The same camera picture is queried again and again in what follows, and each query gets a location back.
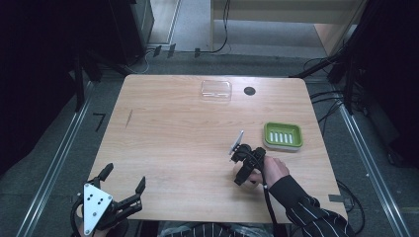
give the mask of black cable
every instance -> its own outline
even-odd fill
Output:
[[[137,56],[136,58],[135,58],[135,61],[133,62],[133,63],[131,63],[131,64],[129,64],[129,65],[127,65],[128,67],[130,67],[130,66],[134,66],[139,60],[141,59],[141,56]]]
[[[361,223],[360,228],[355,232],[355,235],[358,235],[359,233],[361,233],[361,231],[363,231],[363,229],[365,227],[365,224],[366,224],[366,215],[364,213],[364,209],[361,206],[361,202],[358,200],[358,198],[355,197],[355,195],[349,190],[349,188],[345,184],[343,184],[339,180],[336,180],[336,182],[338,183],[338,187],[341,188],[342,190],[344,190],[348,195],[350,195],[351,198],[357,203],[358,207],[360,208],[362,223]]]
[[[209,51],[209,50],[206,50],[206,51],[200,51],[200,53],[216,53],[216,52],[221,51],[221,50],[225,47],[225,45],[227,44],[227,41],[228,41],[228,30],[227,30],[227,24],[228,24],[228,16],[229,16],[229,12],[230,12],[230,1],[231,1],[231,0],[226,0],[226,1],[225,1],[224,10],[223,10],[223,14],[222,14],[222,21],[223,21],[223,24],[224,24],[224,31],[225,31],[225,39],[224,39],[224,43],[223,43],[223,44],[222,44],[222,46],[221,46],[219,49],[217,49],[217,50],[213,50],[213,51]],[[181,50],[181,51],[174,50],[174,51],[175,51],[175,52],[188,52],[188,53],[196,53],[195,51],[183,51],[183,50]]]
[[[323,128],[321,129],[321,136],[324,137],[324,132],[326,130],[327,118],[329,118],[333,113],[335,113],[336,110],[339,109],[339,107],[341,107],[342,105],[343,105],[343,102],[341,102],[339,100],[336,100],[336,102],[333,103],[333,105],[330,107],[330,109],[327,112],[327,114],[318,121],[318,122],[321,122],[322,120],[324,120]]]
[[[268,185],[266,183],[265,174],[263,172],[263,166],[259,163],[258,159],[256,159],[255,156],[253,156],[252,153],[247,152],[247,151],[239,151],[239,153],[244,153],[248,155],[253,161],[255,161],[257,164],[256,168],[261,172],[263,193],[265,196],[266,206],[268,207],[268,212],[269,212],[269,215],[271,216],[272,224],[274,227],[274,236],[279,236],[279,228],[278,228],[279,225],[277,222],[277,218],[275,217],[274,209],[272,208],[271,199],[269,198]]]
[[[351,212],[354,209],[354,207],[355,207],[355,204],[352,202],[351,207],[348,210],[346,210],[346,212],[347,213]]]
[[[312,100],[316,97],[327,95],[327,94],[332,94],[332,93],[341,93],[342,94],[343,92],[344,91],[342,91],[342,90],[319,92],[319,93],[315,93],[315,94],[310,95],[310,99]]]
[[[302,70],[305,71],[305,66],[308,64],[308,62],[310,61],[314,61],[314,60],[320,60],[319,62],[322,62],[323,60],[326,60],[327,62],[330,63],[330,65],[337,65],[337,64],[342,64],[342,62],[330,62],[329,61],[329,57],[316,57],[316,58],[311,58],[309,60],[307,60],[303,65],[302,65]],[[321,70],[323,70],[326,74],[329,74],[330,72],[326,71],[324,69],[324,67],[321,68]]]
[[[319,102],[325,102],[325,101],[330,101],[330,100],[341,100],[341,99],[343,99],[343,97],[328,97],[328,98],[320,99],[318,101],[313,101],[311,103],[316,104],[316,103],[319,103]]]

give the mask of black round hole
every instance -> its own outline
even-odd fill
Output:
[[[255,95],[256,90],[253,87],[246,87],[244,88],[244,94],[248,95],[248,96],[253,96]]]

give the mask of wooden table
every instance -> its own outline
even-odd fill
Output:
[[[223,19],[225,1],[210,1],[210,46],[213,21]],[[237,0],[230,3],[228,20],[314,24],[326,53],[331,55],[342,46],[350,28],[358,24],[366,4],[367,0]]]
[[[200,96],[204,80],[228,81],[230,101]],[[245,87],[256,94],[247,96]],[[267,121],[301,127],[295,153],[267,149],[323,208],[346,215],[305,84],[294,78],[227,76],[127,76],[90,178],[108,164],[115,169],[102,190],[122,200],[146,177],[143,210],[131,218],[270,223],[262,187],[249,191],[234,182],[228,150],[239,131],[242,143],[263,146]],[[278,222],[289,223],[273,198]]]

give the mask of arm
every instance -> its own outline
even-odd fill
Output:
[[[95,230],[95,234],[92,237],[106,237],[108,232],[111,230],[112,228],[106,229],[106,230]],[[86,237],[87,235],[84,234],[84,228],[83,228],[83,223],[80,224],[79,228],[79,234],[82,237]]]
[[[292,176],[279,179],[269,188],[269,192],[286,208],[287,218],[301,227],[304,235],[355,236],[345,218],[320,208],[318,200],[309,196]]]
[[[302,228],[304,236],[355,236],[345,218],[320,208],[318,200],[305,192],[280,159],[265,156],[264,174],[269,192],[284,206],[288,219]],[[249,180],[261,183],[262,177],[252,174]]]

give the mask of striped sleeve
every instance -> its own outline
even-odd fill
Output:
[[[286,208],[288,219],[302,228],[304,236],[355,236],[345,218],[322,209],[319,201],[309,196],[292,176],[278,180],[269,192]]]

